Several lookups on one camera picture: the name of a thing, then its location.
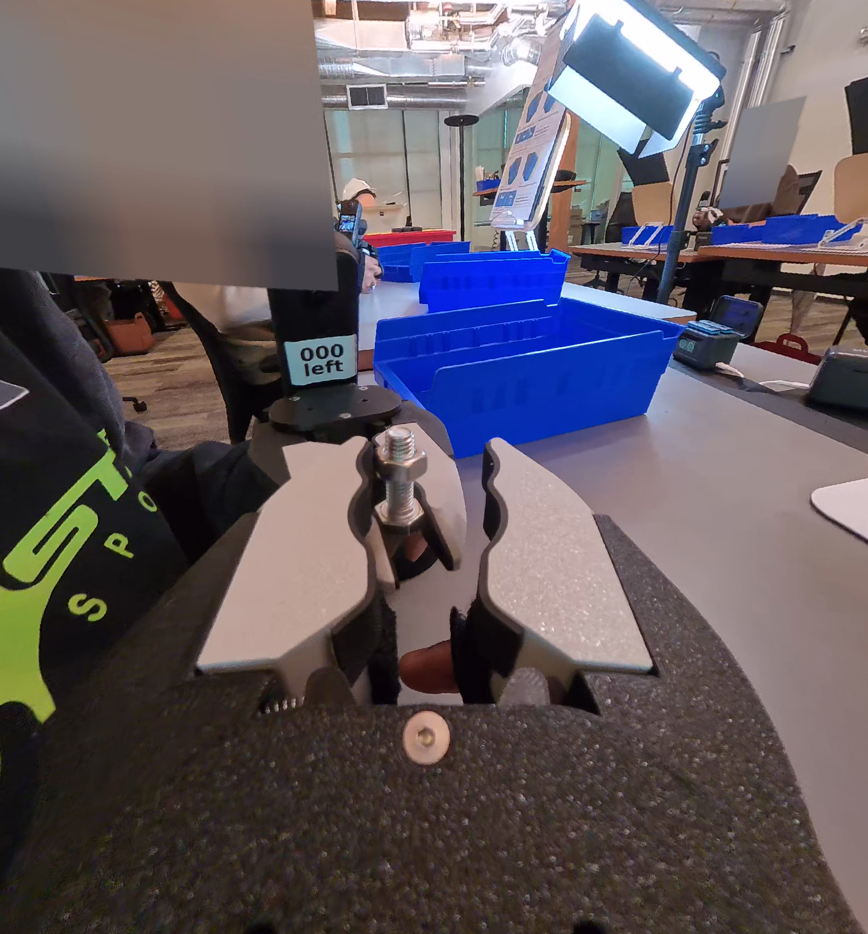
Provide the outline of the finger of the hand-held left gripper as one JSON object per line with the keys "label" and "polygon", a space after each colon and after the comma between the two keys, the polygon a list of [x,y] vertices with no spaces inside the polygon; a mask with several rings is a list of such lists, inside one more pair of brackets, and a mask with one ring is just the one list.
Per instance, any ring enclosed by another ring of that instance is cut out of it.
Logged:
{"label": "finger of the hand-held left gripper", "polygon": [[416,449],[426,455],[425,472],[414,481],[415,496],[425,511],[425,540],[448,571],[462,566],[467,518],[463,485],[452,456],[417,422],[412,430]]}
{"label": "finger of the hand-held left gripper", "polygon": [[281,494],[301,516],[301,540],[327,566],[328,583],[355,578],[357,542],[367,551],[366,573],[383,593],[396,588],[388,543],[376,515],[374,447],[368,440],[341,445],[305,442],[283,450],[290,478]]}

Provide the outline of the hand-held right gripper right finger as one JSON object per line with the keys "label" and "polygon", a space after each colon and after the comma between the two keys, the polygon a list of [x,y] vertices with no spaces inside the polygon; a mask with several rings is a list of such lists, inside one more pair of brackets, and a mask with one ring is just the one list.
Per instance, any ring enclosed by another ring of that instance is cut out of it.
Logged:
{"label": "hand-held right gripper right finger", "polygon": [[476,648],[496,697],[515,671],[575,696],[585,672],[654,674],[654,660],[591,507],[509,442],[483,451],[488,543]]}

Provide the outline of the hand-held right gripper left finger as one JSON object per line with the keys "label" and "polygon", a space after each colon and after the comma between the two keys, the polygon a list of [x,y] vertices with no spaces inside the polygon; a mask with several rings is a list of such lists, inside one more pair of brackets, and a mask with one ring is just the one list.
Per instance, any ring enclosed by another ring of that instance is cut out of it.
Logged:
{"label": "hand-held right gripper left finger", "polygon": [[266,671],[292,697],[304,695],[314,671],[335,667],[356,699],[370,700],[378,586],[366,573],[365,546],[356,543],[355,578],[328,583],[329,568],[308,553],[283,486],[257,514],[196,667],[203,674]]}

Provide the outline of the large steel bolt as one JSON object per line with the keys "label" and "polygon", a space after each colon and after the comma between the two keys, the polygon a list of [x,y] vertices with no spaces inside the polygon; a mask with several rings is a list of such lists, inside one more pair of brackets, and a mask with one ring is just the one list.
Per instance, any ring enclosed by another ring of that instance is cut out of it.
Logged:
{"label": "large steel bolt", "polygon": [[[422,449],[418,445],[414,429],[407,425],[394,425],[386,429],[377,435],[374,444],[375,450],[381,448],[395,454],[403,451],[410,455],[415,450]],[[424,515],[424,508],[415,496],[415,483],[421,477],[408,483],[387,482],[380,476],[378,478],[384,485],[384,500],[375,507],[381,526],[399,531],[409,531],[417,527]]]}

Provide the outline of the blue plastic bin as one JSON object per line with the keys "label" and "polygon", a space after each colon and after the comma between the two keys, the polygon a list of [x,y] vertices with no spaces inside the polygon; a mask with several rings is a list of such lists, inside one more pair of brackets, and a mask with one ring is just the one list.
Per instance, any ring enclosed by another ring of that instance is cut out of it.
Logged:
{"label": "blue plastic bin", "polygon": [[378,323],[374,370],[462,458],[645,414],[683,330],[568,298],[427,313]]}
{"label": "blue plastic bin", "polygon": [[419,303],[428,312],[539,301],[556,305],[570,255],[562,251],[446,254],[425,264]]}
{"label": "blue plastic bin", "polygon": [[427,263],[443,262],[452,254],[468,254],[468,241],[386,245],[377,250],[382,279],[395,283],[419,283]]}

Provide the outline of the person's left forearm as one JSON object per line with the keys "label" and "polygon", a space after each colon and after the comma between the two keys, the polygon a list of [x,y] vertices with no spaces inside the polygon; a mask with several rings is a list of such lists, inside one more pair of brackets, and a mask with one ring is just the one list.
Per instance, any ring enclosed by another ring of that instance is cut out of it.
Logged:
{"label": "person's left forearm", "polygon": [[189,565],[279,487],[255,465],[249,442],[204,441],[182,451],[154,449],[141,465],[139,478]]}

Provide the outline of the person's right hand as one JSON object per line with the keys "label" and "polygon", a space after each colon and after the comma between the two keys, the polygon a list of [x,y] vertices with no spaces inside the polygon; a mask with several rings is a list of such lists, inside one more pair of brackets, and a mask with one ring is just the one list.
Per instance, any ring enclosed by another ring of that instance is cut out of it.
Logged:
{"label": "person's right hand", "polygon": [[405,687],[428,695],[460,694],[449,640],[405,653],[398,663]]}

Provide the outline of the black mesh office chair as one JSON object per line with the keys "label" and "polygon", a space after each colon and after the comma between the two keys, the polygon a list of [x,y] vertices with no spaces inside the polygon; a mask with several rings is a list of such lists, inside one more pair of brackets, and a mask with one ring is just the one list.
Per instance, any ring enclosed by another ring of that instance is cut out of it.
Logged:
{"label": "black mesh office chair", "polygon": [[198,337],[210,361],[228,420],[230,441],[243,442],[253,419],[266,420],[266,411],[282,395],[281,380],[253,384],[242,373],[228,350],[226,337],[184,299],[171,282],[160,282],[171,300]]}

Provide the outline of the black floor lamp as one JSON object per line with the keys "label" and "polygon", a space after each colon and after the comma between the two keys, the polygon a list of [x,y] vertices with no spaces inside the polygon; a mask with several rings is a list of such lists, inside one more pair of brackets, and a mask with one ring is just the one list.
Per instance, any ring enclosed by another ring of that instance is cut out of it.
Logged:
{"label": "black floor lamp", "polygon": [[464,112],[451,112],[443,123],[456,133],[458,145],[459,220],[460,239],[466,240],[465,232],[465,139],[466,130],[479,122],[479,117]]}

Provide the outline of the dark charger case with batteries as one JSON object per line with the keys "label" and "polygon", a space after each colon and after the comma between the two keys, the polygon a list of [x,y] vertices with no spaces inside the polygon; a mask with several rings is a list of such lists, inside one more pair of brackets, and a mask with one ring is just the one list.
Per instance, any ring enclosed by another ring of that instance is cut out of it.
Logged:
{"label": "dark charger case with batteries", "polygon": [[720,296],[707,318],[692,321],[680,334],[673,359],[700,371],[730,363],[736,347],[756,332],[763,313],[759,303]]}

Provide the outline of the wood-edged instruction board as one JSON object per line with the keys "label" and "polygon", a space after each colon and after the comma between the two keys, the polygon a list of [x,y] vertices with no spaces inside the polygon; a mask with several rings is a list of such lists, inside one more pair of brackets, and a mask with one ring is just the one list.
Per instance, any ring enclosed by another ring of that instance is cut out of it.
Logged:
{"label": "wood-edged instruction board", "polygon": [[545,38],[491,211],[496,230],[532,231],[547,206],[571,128],[568,110],[549,93],[564,31],[556,23]]}

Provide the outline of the red bag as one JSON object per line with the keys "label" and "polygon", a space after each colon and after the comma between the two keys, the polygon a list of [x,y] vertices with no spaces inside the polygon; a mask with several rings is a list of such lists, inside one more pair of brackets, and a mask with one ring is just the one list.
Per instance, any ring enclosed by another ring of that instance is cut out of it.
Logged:
{"label": "red bag", "polygon": [[775,353],[779,356],[818,366],[822,357],[810,351],[807,342],[800,336],[792,333],[783,333],[774,341],[756,341],[754,346],[767,352]]}

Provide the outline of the black light stand pole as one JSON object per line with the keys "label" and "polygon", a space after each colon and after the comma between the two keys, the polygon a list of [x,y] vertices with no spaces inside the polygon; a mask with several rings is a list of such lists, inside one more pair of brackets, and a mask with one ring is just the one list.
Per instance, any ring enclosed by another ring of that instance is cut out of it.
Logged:
{"label": "black light stand pole", "polygon": [[709,132],[719,130],[726,125],[725,121],[713,120],[714,112],[724,104],[725,94],[723,87],[720,85],[712,96],[700,104],[691,124],[692,140],[687,150],[683,180],[676,199],[673,229],[668,241],[657,294],[657,302],[662,305],[669,304],[679,254],[684,249],[687,241],[685,230],[697,175],[700,168],[708,165],[712,152],[717,145],[716,142],[708,142],[706,136]]}

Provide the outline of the wooden top desk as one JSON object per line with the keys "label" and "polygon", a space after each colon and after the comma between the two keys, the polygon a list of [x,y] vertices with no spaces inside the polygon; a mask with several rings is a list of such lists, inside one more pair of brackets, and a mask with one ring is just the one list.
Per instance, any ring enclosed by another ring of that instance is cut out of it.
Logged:
{"label": "wooden top desk", "polygon": [[[604,289],[615,293],[621,278],[641,280],[642,298],[655,301],[666,260],[666,249],[640,250],[615,243],[571,249],[584,270],[605,275]],[[702,247],[679,254],[682,304],[668,312],[703,318],[731,287],[757,291],[767,299],[773,289],[814,292],[848,300],[868,301],[868,252],[819,250],[754,243]]]}

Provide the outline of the long blue bin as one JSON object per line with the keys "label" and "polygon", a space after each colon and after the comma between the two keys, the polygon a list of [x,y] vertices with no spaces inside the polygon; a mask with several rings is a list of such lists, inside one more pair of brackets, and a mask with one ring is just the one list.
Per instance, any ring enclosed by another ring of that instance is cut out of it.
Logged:
{"label": "long blue bin", "polygon": [[845,225],[833,215],[769,216],[753,223],[724,224],[713,227],[713,247],[741,244],[772,246],[815,246],[832,232]]}

